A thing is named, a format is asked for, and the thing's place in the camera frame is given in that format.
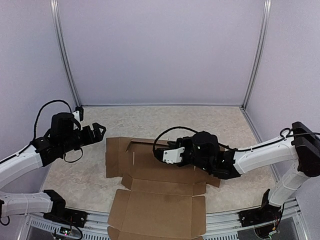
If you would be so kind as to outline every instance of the aluminum frame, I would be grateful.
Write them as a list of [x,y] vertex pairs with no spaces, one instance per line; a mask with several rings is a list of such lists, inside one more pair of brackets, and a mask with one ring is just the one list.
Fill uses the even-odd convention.
[[69,59],[67,55],[67,50],[66,50],[66,45],[64,41],[64,35],[62,31],[62,26],[61,26],[61,20],[60,20],[60,14],[59,14],[59,5],[58,5],[58,0],[50,0],[50,5],[51,5],[51,12],[52,12],[52,17],[53,17],[53,24],[54,24],[54,29],[58,41],[58,47],[60,50],[61,54],[61,59],[64,67],[64,71],[66,74],[66,78],[68,81],[68,85],[71,90],[72,98],[74,100],[74,103],[77,107],[81,106],[81,101],[79,98],[79,94],[76,88],[76,84],[72,75],[72,71],[70,68],[69,64]]
[[191,106],[191,107],[237,107],[240,108],[240,104],[201,104],[201,103],[180,103],[180,104],[84,104],[84,108],[103,108],[103,107],[163,107],[163,106]]
[[255,56],[254,56],[254,62],[253,62],[253,67],[252,67],[252,71],[250,74],[249,84],[248,84],[247,90],[245,92],[244,100],[242,103],[242,107],[244,110],[247,108],[250,97],[252,95],[253,88],[254,88],[257,74],[258,74],[258,70],[259,70],[259,65],[261,62],[261,57],[262,57],[262,54],[264,51],[264,45],[265,45],[265,41],[266,41],[269,18],[270,18],[271,2],[272,2],[272,0],[264,0],[264,9],[263,9],[258,45],[257,45],[257,49],[256,49]]
[[[252,229],[253,226],[242,227],[238,213],[241,210],[233,210],[218,213],[208,213],[206,215],[206,234],[204,240],[223,240],[223,239],[238,239],[238,232],[241,230]],[[84,240],[108,240],[107,228],[109,213],[86,211],[88,213],[87,221],[82,228]],[[304,229],[304,220],[301,215],[300,208],[295,198],[286,201],[283,212],[283,219],[292,218],[298,233],[299,240],[308,240],[307,233]],[[267,223],[256,225],[255,227],[263,226]],[[21,231],[18,240],[26,240],[30,227],[38,228],[47,232],[57,232],[60,227],[68,227],[65,224],[52,222],[44,219],[43,214],[33,213],[25,217],[24,227]],[[76,239],[78,236],[69,236],[68,239]]]

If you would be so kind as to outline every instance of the white wall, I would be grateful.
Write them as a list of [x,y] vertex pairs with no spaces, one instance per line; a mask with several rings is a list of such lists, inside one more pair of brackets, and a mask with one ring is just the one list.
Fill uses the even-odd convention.
[[[273,0],[265,48],[248,105],[263,140],[295,121],[320,131],[320,1]],[[283,175],[290,163],[278,164]],[[320,239],[320,177],[296,194],[311,239]]]
[[[10,0],[0,7],[0,159],[23,148],[33,138],[39,108],[53,99],[73,100],[55,35],[50,1]],[[51,116],[67,111],[55,103],[43,111],[38,136],[50,127]],[[8,184],[10,193],[38,192],[48,168],[35,170]],[[0,225],[0,239],[16,239],[21,216]]]
[[264,0],[63,0],[84,105],[241,105]]

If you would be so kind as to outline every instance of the table surface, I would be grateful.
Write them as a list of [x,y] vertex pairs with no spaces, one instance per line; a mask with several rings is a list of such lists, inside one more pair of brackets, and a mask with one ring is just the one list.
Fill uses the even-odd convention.
[[[220,143],[232,148],[248,147],[256,140],[238,107],[222,106],[122,106],[84,109],[82,126],[99,123],[108,128],[106,137],[156,138],[173,126],[185,126],[217,135]],[[175,140],[191,136],[185,130],[174,130],[163,136]],[[83,157],[76,163],[56,160],[47,175],[43,189],[53,189],[67,207],[109,212],[121,177],[106,178],[106,141],[83,147]],[[70,152],[67,161],[77,159],[80,151]],[[275,185],[268,166],[241,177],[222,180],[220,188],[206,186],[206,212],[238,210],[261,204],[263,193]]]

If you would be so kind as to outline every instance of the cardboard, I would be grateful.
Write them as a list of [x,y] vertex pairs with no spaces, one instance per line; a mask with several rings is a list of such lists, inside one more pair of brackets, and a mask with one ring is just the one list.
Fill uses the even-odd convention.
[[[106,176],[122,177],[108,218],[111,240],[202,240],[206,233],[206,183],[220,180],[187,165],[159,162],[154,140],[107,138]],[[157,147],[167,146],[159,141]]]
[[[219,188],[221,180],[209,175],[205,171],[187,165],[176,165],[159,162],[152,152],[153,139],[132,137],[110,137],[106,139],[106,177],[122,177],[131,173],[132,177],[173,183],[206,182]],[[159,140],[156,145],[168,146],[167,141]],[[130,169],[134,162],[138,168]]]

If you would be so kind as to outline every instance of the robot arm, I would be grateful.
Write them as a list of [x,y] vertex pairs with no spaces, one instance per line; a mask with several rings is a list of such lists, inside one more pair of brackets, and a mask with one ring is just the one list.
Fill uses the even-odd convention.
[[243,227],[281,219],[281,207],[285,201],[306,180],[320,175],[320,139],[301,122],[293,123],[292,129],[281,131],[279,137],[248,148],[231,149],[220,144],[217,136],[205,131],[170,141],[168,148],[156,149],[156,143],[157,140],[153,154],[160,162],[178,167],[192,164],[225,180],[263,166],[293,161],[276,186],[265,192],[261,207],[240,212]]
[[[17,153],[0,161],[0,189],[22,175],[45,167],[65,154],[103,140],[106,128],[93,123],[81,127],[80,112],[61,112],[52,117],[51,128]],[[50,217],[64,218],[66,202],[53,190],[39,193],[0,192],[0,217],[27,213],[51,213]]]

